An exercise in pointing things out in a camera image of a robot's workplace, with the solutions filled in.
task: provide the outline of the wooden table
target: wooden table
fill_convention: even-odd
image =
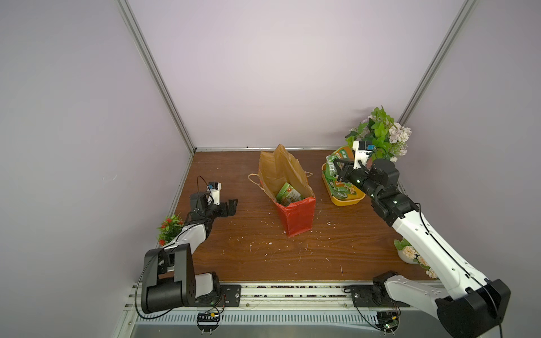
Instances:
[[[236,215],[217,218],[194,253],[196,274],[215,271],[224,282],[366,281],[394,270],[411,280],[429,279],[420,266],[400,260],[393,245],[400,235],[375,214],[368,197],[347,207],[331,202],[321,179],[329,151],[291,153],[314,173],[308,182],[317,200],[313,229],[292,238],[285,235],[274,203],[247,178],[258,172],[259,152],[195,154],[176,213],[185,218],[198,175],[222,183],[222,202],[239,199]]]

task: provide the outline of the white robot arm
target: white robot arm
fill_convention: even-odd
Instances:
[[[358,152],[364,155],[366,150],[357,145]],[[437,318],[455,338],[493,333],[505,315],[509,288],[469,264],[434,230],[420,206],[397,190],[399,173],[394,163],[378,159],[368,170],[358,157],[356,154],[356,163],[334,160],[338,180],[350,182],[368,195],[374,211],[415,247],[445,287],[445,291],[430,288],[390,271],[377,277],[383,279],[381,293]]]
[[[146,314],[182,306],[196,306],[200,296],[217,293],[215,273],[195,275],[192,254],[203,243],[214,219],[235,215],[238,200],[220,203],[222,184],[209,182],[207,191],[190,197],[191,212],[182,231],[162,248],[147,251],[140,280],[141,308]],[[173,277],[159,277],[167,272]]]

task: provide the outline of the paper bag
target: paper bag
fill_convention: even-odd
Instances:
[[[288,153],[283,145],[279,145],[273,153],[262,151],[258,176],[260,182],[258,185],[274,202],[287,236],[293,237],[310,230],[314,221],[315,195],[308,185],[306,173],[299,161]],[[276,195],[286,182],[304,199],[284,207],[278,203]]]

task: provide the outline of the lavender wall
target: lavender wall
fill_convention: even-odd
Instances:
[[[480,0],[408,121],[407,192],[512,291],[504,336],[539,336],[541,3]]]
[[[400,116],[462,2],[130,0],[197,147],[338,147]]]
[[[188,150],[113,1],[0,32],[0,336],[109,337]]]

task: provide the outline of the metal bracket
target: metal bracket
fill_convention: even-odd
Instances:
[[[220,294],[225,296],[226,308],[240,306],[240,285],[220,285]]]
[[[408,308],[409,304],[392,300],[388,295],[382,294],[374,285],[351,285],[347,287],[351,291],[353,306],[356,308]]]

